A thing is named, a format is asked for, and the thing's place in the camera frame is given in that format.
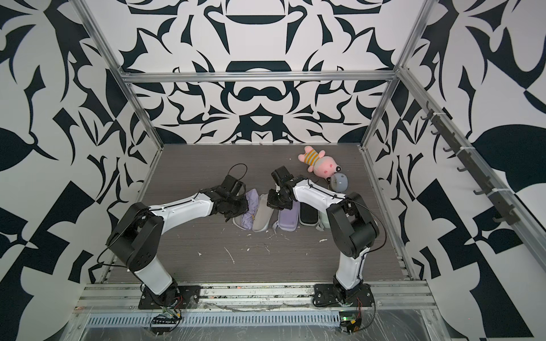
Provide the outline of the lavender umbrella case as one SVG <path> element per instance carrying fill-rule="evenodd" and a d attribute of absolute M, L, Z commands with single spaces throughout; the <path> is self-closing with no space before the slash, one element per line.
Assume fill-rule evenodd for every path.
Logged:
<path fill-rule="evenodd" d="M 273 224 L 274 230 L 280 229 L 286 232 L 294 232 L 299 224 L 300 202 L 294 201 L 292 209 L 284 209 L 278 212 L 277 221 Z"/>

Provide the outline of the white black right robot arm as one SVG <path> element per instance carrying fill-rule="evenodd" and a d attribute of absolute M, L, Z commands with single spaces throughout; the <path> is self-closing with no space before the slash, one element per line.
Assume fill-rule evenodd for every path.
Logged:
<path fill-rule="evenodd" d="M 373 298 L 369 285 L 363 281 L 363 270 L 380 231 L 378 218 L 373 217 L 362 197 L 357 193 L 335 193 L 304 176 L 293 176 L 284 166 L 274 170 L 272 178 L 276 188 L 269 191 L 267 205 L 288 210 L 299 202 L 326 214 L 340 251 L 333 283 L 315 285 L 312 304 L 317 308 L 371 306 Z"/>

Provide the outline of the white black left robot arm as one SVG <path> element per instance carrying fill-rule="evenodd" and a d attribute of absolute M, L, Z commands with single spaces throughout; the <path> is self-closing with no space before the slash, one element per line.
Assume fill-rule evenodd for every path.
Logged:
<path fill-rule="evenodd" d="M 106 246 L 142 284 L 156 305 L 167 307 L 181 296 L 178 284 L 165 270 L 157 252 L 163 234 L 195 219 L 222 214 L 226 220 L 248 211 L 245 184 L 227 175 L 218 186 L 162 205 L 138 202 L 129 207 L 106 241 Z"/>

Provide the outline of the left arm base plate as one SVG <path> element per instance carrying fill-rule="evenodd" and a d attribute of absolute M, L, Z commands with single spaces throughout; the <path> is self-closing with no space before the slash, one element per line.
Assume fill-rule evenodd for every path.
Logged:
<path fill-rule="evenodd" d="M 154 294 L 147 286 L 142 284 L 139 310 L 154 310 L 160 308 L 189 309 L 195 306 L 200 298 L 201 286 L 178 286 L 171 285 L 161 295 Z"/>

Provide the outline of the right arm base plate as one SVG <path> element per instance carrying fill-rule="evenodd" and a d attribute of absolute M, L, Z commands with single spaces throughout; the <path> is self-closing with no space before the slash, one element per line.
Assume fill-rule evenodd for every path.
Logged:
<path fill-rule="evenodd" d="M 345 289 L 341 284 L 315 284 L 312 304 L 317 308 L 328 307 L 374 307 L 375 298 L 371 286 L 362 282 L 352 289 Z"/>

